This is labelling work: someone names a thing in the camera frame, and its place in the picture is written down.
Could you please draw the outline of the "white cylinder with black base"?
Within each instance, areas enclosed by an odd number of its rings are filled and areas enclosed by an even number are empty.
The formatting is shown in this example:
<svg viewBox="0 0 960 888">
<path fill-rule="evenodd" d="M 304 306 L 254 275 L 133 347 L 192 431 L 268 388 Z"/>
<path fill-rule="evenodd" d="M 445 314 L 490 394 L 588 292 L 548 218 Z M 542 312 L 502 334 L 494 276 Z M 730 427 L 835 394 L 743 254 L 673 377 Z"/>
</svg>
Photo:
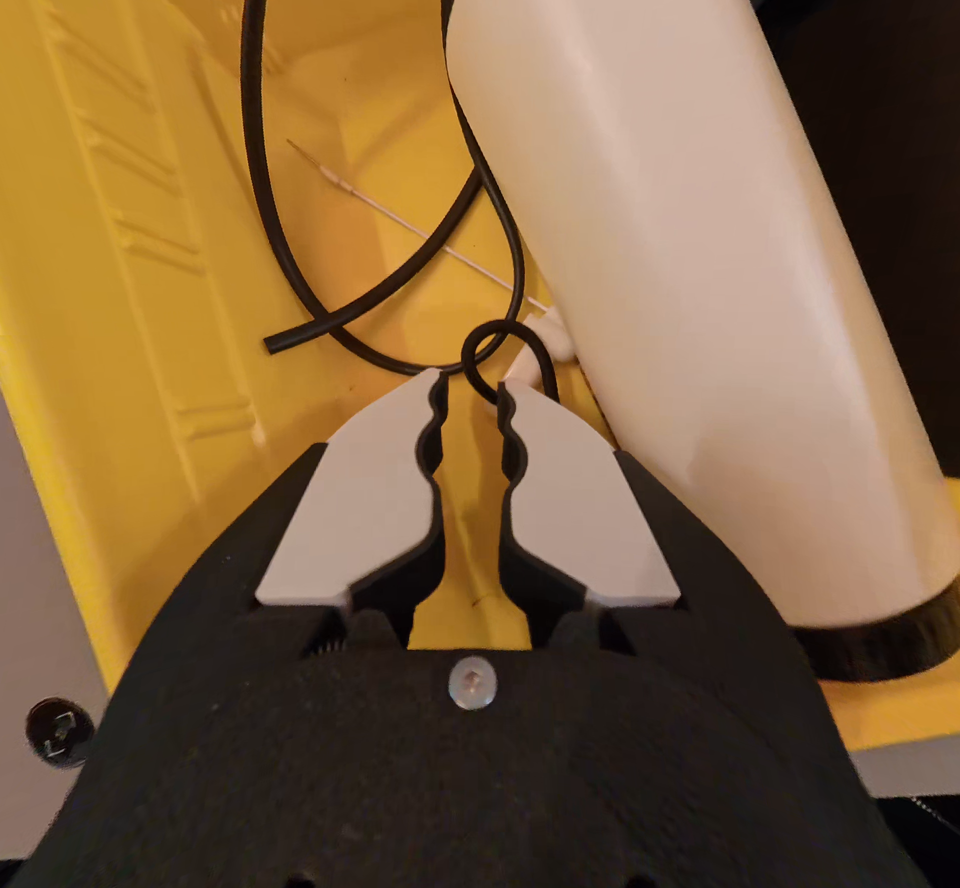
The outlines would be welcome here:
<svg viewBox="0 0 960 888">
<path fill-rule="evenodd" d="M 453 0 L 448 77 L 623 450 L 818 676 L 958 653 L 958 514 L 749 0 Z"/>
</svg>

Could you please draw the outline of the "yellow plastic bin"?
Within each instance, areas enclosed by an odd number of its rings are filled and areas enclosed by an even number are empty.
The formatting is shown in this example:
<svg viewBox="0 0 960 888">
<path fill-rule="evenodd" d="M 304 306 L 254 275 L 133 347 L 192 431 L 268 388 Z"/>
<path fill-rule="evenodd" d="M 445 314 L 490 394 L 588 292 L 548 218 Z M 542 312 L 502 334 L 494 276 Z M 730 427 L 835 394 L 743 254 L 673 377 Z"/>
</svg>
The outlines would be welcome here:
<svg viewBox="0 0 960 888">
<path fill-rule="evenodd" d="M 522 324 L 557 307 L 452 90 L 452 1 L 2 0 L 2 390 L 111 690 L 227 526 L 425 369 L 414 647 L 534 645 L 498 574 L 523 341 L 630 455 Z"/>
</svg>

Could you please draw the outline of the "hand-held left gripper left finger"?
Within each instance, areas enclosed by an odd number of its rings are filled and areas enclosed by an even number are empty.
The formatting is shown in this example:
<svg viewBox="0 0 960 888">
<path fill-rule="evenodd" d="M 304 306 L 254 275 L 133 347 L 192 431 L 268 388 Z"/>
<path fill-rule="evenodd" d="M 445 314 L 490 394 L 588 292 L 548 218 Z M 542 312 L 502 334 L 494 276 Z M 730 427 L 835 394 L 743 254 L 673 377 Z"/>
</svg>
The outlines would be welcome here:
<svg viewBox="0 0 960 888">
<path fill-rule="evenodd" d="M 446 566 L 440 488 L 449 376 L 425 369 L 353 415 L 321 446 L 255 591 L 268 608 L 377 611 L 409 644 Z"/>
</svg>

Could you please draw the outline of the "black round screw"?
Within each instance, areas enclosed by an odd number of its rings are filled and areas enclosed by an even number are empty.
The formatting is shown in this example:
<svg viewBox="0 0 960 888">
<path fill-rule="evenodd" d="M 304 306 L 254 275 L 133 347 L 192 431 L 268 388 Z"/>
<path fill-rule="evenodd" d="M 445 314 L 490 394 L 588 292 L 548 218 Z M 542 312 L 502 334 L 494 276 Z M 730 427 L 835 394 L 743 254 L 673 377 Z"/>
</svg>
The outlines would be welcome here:
<svg viewBox="0 0 960 888">
<path fill-rule="evenodd" d="M 30 749 L 43 763 L 59 770 L 78 768 L 86 761 L 95 733 L 89 713 L 59 697 L 35 704 L 25 722 Z"/>
</svg>

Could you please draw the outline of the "small white plastic piece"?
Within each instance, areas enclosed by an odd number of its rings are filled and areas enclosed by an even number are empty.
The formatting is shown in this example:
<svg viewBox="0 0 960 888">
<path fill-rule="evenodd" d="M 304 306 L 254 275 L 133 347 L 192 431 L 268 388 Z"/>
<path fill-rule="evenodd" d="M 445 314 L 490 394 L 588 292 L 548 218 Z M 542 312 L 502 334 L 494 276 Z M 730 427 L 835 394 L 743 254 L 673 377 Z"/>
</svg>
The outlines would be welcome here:
<svg viewBox="0 0 960 888">
<path fill-rule="evenodd" d="M 558 363 L 567 364 L 575 359 L 572 339 L 555 307 L 550 307 L 540 314 L 527 315 L 522 324 L 536 334 L 554 366 Z M 544 390 L 541 364 L 525 341 L 502 378 L 502 381 L 510 380 L 541 392 Z"/>
</svg>

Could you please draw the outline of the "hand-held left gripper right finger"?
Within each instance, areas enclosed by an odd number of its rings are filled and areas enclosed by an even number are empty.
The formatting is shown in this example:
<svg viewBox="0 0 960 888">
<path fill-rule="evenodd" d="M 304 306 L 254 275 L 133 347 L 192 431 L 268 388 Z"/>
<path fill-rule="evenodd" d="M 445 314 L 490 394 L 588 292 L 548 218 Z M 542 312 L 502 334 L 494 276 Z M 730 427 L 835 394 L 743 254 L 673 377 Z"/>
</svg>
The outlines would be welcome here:
<svg viewBox="0 0 960 888">
<path fill-rule="evenodd" d="M 499 582 L 531 643 L 547 644 L 569 614 L 673 607 L 680 589 L 613 447 L 514 379 L 499 386 L 497 422 L 508 481 Z"/>
</svg>

